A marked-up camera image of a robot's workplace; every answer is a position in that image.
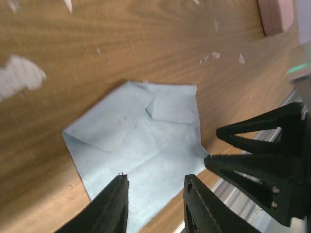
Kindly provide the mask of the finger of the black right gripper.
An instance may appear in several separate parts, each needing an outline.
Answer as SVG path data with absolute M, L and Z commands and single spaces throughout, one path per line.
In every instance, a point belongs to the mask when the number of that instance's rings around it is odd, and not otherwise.
M 209 155 L 205 167 L 234 185 L 278 223 L 304 218 L 302 161 L 275 155 Z
M 251 119 L 216 130 L 218 139 L 252 154 L 290 155 L 301 152 L 304 137 L 304 104 L 292 102 Z M 243 133 L 275 133 L 273 139 L 263 135 L 246 138 Z

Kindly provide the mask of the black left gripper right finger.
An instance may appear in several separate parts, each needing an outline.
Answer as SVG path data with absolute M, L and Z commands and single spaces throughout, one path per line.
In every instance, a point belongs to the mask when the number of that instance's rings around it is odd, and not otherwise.
M 183 189 L 187 233 L 256 233 L 258 230 L 231 211 L 194 174 L 186 175 Z

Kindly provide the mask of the light blue cleaning cloth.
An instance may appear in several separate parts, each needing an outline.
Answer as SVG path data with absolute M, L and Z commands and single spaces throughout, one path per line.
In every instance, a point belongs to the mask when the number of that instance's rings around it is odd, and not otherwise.
M 127 231 L 139 232 L 204 170 L 197 86 L 126 82 L 63 130 L 93 200 L 118 174 L 129 180 Z

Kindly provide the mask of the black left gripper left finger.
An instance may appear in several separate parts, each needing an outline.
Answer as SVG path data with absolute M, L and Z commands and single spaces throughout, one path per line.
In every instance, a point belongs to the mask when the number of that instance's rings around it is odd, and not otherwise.
M 125 233 L 128 219 L 127 175 L 117 175 L 100 194 L 58 233 Z

